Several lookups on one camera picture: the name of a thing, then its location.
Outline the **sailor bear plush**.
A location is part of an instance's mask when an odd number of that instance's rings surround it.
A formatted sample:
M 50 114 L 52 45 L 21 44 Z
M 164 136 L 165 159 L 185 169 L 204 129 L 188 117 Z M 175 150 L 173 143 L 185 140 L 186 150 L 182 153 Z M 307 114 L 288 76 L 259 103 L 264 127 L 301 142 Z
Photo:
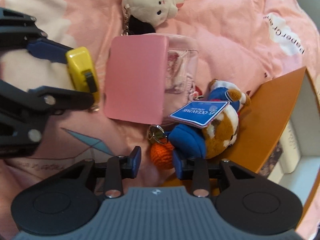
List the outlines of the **sailor bear plush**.
M 174 150 L 186 158 L 210 159 L 234 144 L 239 131 L 238 111 L 251 104 L 250 97 L 235 84 L 213 79 L 204 101 L 228 101 L 229 105 L 205 128 L 178 123 L 169 134 Z

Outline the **yellow tape measure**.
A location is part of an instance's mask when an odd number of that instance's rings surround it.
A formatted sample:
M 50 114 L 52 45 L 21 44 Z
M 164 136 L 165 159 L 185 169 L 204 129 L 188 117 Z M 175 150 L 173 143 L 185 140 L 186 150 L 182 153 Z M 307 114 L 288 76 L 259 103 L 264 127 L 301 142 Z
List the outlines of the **yellow tape measure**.
M 75 90 L 93 95 L 91 111 L 99 110 L 100 88 L 97 72 L 86 47 L 71 49 L 66 53 L 67 68 Z

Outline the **orange knitted keychain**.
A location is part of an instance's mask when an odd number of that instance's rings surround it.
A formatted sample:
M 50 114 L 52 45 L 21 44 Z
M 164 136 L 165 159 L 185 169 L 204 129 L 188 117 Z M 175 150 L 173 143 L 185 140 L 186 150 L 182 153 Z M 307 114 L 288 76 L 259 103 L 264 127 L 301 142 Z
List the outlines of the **orange knitted keychain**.
M 148 140 L 151 143 L 150 159 L 159 170 L 173 168 L 174 146 L 169 141 L 170 132 L 159 125 L 151 125 L 148 129 Z

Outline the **pink notebook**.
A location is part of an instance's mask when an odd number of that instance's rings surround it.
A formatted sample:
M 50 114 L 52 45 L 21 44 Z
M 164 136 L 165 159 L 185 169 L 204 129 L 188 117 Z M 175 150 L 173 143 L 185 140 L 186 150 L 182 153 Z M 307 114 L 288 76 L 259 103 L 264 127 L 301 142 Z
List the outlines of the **pink notebook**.
M 139 124 L 162 122 L 169 39 L 147 34 L 115 37 L 105 69 L 104 114 Z

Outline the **white black-eared plush keychain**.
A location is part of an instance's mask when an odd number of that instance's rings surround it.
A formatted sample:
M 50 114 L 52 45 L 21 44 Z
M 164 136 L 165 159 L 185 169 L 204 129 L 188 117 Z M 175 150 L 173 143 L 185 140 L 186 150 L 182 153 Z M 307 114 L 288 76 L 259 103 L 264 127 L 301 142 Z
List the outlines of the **white black-eared plush keychain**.
M 175 18 L 184 0 L 122 0 L 122 35 L 155 33 L 156 27 Z

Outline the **blue paper hang tag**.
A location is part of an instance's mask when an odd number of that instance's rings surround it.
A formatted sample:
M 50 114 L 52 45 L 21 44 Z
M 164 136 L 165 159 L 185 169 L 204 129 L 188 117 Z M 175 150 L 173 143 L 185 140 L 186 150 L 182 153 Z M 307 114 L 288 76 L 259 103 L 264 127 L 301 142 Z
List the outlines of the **blue paper hang tag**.
M 171 113 L 169 118 L 182 124 L 205 128 L 228 105 L 228 101 L 192 101 Z

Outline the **illustrated card pack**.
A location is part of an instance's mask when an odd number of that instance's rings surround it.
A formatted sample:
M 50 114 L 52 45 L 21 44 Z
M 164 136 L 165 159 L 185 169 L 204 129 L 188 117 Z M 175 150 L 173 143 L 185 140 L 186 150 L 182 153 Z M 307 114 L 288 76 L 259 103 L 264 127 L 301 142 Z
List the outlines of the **illustrated card pack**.
M 259 174 L 265 178 L 267 178 L 271 172 L 273 171 L 275 165 L 278 163 L 280 156 L 283 153 L 283 147 L 280 142 L 277 142 L 275 148 L 273 149 L 272 153 L 270 154 L 267 161 L 264 163 L 262 168 L 259 171 Z

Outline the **white long box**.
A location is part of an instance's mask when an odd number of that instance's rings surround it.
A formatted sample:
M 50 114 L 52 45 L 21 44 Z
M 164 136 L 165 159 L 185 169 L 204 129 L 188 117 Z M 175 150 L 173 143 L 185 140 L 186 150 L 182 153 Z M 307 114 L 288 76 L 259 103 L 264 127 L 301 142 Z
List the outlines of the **white long box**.
M 301 159 L 298 140 L 291 120 L 286 124 L 279 142 L 283 151 L 279 158 L 281 169 L 284 174 L 290 174 L 296 169 Z

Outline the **orange storage box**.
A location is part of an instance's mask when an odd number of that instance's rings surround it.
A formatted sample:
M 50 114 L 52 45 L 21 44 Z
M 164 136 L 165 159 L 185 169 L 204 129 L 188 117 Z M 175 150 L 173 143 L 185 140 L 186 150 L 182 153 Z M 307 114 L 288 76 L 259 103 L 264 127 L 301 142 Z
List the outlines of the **orange storage box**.
M 262 84 L 238 111 L 236 141 L 208 160 L 228 159 L 250 172 L 220 192 L 195 197 L 184 185 L 164 187 L 151 203 L 152 218 L 172 239 L 296 239 L 303 214 L 296 194 L 259 174 L 289 120 L 301 149 L 319 151 L 319 101 L 311 76 L 300 68 Z

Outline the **pink cloud-print duvet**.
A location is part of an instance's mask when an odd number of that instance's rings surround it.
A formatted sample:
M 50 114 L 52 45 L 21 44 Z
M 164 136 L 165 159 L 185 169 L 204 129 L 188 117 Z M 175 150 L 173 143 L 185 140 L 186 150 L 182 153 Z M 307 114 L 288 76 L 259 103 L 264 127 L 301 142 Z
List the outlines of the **pink cloud-print duvet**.
M 36 17 L 56 42 L 86 47 L 104 84 L 111 42 L 122 31 L 121 0 L 1 0 L 1 6 Z M 319 32 L 297 0 L 184 0 L 177 16 L 157 30 L 196 40 L 200 90 L 220 79 L 254 93 L 262 83 L 305 66 L 319 83 Z M 19 192 L 88 157 L 106 161 L 139 145 L 138 177 L 125 186 L 163 183 L 170 172 L 151 163 L 147 129 L 110 120 L 103 111 L 52 116 L 33 156 L 1 161 L 1 235 L 11 239 L 18 232 L 10 206 Z

